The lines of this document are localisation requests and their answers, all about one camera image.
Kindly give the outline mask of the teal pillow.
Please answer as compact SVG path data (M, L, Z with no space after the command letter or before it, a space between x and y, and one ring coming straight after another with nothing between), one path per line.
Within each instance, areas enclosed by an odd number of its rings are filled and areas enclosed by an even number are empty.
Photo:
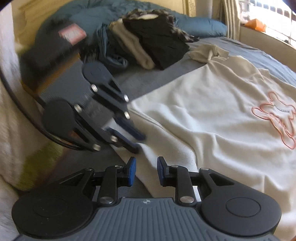
M190 43L227 34L222 22L149 2L71 1L43 22L35 42L46 42L66 24L86 33L86 58L93 56L113 71L125 70L132 62L164 70L184 57Z

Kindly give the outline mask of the black folded garment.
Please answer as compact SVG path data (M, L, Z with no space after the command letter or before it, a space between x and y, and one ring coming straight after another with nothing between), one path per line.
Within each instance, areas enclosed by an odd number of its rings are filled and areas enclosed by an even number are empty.
M186 43L174 38L147 36L144 38L138 37L138 39L143 49L152 58L156 67L161 70L181 60L189 51L189 46Z

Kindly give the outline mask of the plaid dark garment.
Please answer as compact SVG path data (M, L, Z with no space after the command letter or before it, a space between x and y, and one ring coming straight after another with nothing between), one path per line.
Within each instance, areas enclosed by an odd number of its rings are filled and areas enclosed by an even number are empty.
M176 18L164 9L144 11L134 9L122 17L124 26L140 38L147 36L169 37L184 43L193 43L199 37L190 35L175 25Z

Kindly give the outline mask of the cream carved headboard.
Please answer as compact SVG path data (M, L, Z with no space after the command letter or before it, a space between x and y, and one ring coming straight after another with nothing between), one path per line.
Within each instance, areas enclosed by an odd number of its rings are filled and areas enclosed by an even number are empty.
M183 9L186 12L191 12L196 9L196 1L195 0L182 0Z

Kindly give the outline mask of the beige curtain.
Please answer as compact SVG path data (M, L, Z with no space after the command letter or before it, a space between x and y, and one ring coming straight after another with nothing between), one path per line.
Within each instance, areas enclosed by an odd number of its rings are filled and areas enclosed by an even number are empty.
M239 40L240 37L240 7L239 1L223 0L222 19L227 26L227 38Z

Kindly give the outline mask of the orange bag on windowsill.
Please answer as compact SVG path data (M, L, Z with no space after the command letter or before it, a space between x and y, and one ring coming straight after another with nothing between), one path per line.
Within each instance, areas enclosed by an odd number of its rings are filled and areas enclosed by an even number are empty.
M249 20L247 23L244 24L244 26L258 32L266 31L266 24L258 19Z

